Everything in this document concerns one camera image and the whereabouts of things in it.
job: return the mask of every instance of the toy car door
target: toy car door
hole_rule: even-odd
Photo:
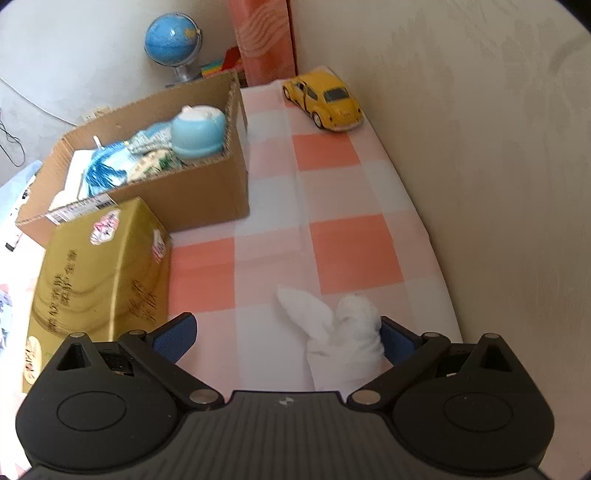
[[[304,91],[306,90],[306,84],[300,80],[296,80],[294,86],[293,101],[300,105],[300,107],[304,108]]]
[[[304,105],[304,110],[306,110],[306,112],[308,112],[310,115],[312,112],[319,111],[318,102],[318,94],[312,88],[310,88],[310,86],[308,86],[306,88],[306,103]]]

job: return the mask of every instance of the cardboard box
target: cardboard box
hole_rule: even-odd
[[[139,198],[56,227],[31,306],[23,391],[73,332],[110,342],[165,324],[171,249],[170,236]]]
[[[142,198],[169,232],[248,216],[248,179],[244,151],[246,115],[236,72],[228,70],[202,80],[178,85],[114,110],[64,135],[45,159],[31,186],[31,196],[21,208],[17,227],[46,246],[56,223],[48,207],[63,189],[75,150],[96,148],[127,140],[156,122],[175,117],[184,105],[212,105],[226,114],[224,150],[198,166],[165,172],[157,177],[128,183],[62,207],[55,219],[71,219],[105,206]]]

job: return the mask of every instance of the gold box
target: gold box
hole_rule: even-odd
[[[169,234],[140,198],[58,226],[33,297],[23,390],[70,333],[109,342],[163,325],[170,251]]]

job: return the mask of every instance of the toy car window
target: toy car window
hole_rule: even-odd
[[[347,93],[347,90],[345,90],[342,87],[333,88],[332,90],[327,90],[323,96],[324,96],[324,99],[328,103],[336,102],[337,100],[343,100],[345,98],[349,98],[349,94]]]

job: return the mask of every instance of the metal screw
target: metal screw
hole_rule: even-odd
[[[199,403],[200,405],[207,405],[208,403],[213,403],[217,400],[218,394],[213,390],[208,388],[201,388],[200,390],[195,390],[191,392],[189,395],[189,400],[193,403]]]
[[[382,395],[374,390],[357,390],[352,398],[359,405],[374,405],[382,399]]]

